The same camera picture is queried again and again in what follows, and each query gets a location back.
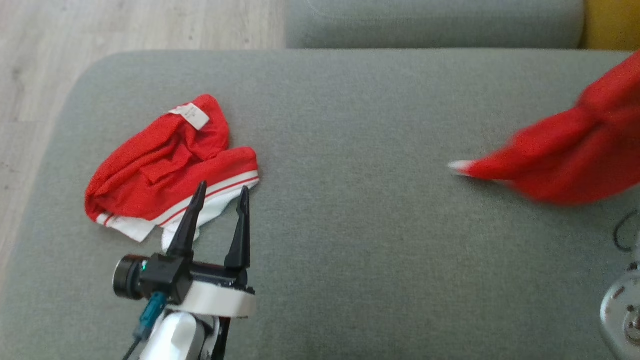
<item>sofa cushion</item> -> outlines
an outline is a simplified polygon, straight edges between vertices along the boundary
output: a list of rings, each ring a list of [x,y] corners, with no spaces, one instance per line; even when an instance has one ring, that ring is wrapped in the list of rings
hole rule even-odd
[[[606,359],[602,297],[629,258],[611,242],[637,192],[533,204],[456,177],[570,107],[626,53],[504,50],[142,52],[94,65],[69,95],[0,291],[6,359],[120,359],[144,303],[116,298],[128,254],[160,249],[92,223],[95,169],[202,93],[232,146],[258,154],[250,285],[229,359]],[[222,263],[235,206],[202,227]]]
[[[290,48],[575,48],[582,0],[291,0]]]

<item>wooden floor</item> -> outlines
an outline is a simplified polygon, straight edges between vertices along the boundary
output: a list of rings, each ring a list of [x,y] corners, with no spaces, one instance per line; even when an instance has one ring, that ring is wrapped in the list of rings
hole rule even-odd
[[[0,0],[0,286],[54,120],[92,63],[284,47],[285,0]]]

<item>clothing label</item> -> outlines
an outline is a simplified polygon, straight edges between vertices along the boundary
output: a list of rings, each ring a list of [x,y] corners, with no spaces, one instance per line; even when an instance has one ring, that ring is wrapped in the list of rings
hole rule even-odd
[[[191,126],[195,127],[196,130],[200,130],[209,121],[207,114],[191,102],[184,106],[178,106],[177,108],[169,111],[169,113],[182,115],[184,120],[187,120],[187,122],[189,122]]]

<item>yellow cushion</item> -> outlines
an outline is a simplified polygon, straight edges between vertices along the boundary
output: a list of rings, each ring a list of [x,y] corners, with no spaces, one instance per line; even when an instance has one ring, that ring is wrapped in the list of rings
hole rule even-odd
[[[586,49],[640,49],[640,0],[585,0]]]

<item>camera lens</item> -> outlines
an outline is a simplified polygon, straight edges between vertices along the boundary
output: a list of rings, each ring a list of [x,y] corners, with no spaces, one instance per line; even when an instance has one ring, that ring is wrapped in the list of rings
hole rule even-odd
[[[127,255],[116,265],[113,272],[113,291],[118,297],[126,299],[140,300],[139,279],[140,270],[147,262],[148,258],[137,255]]]

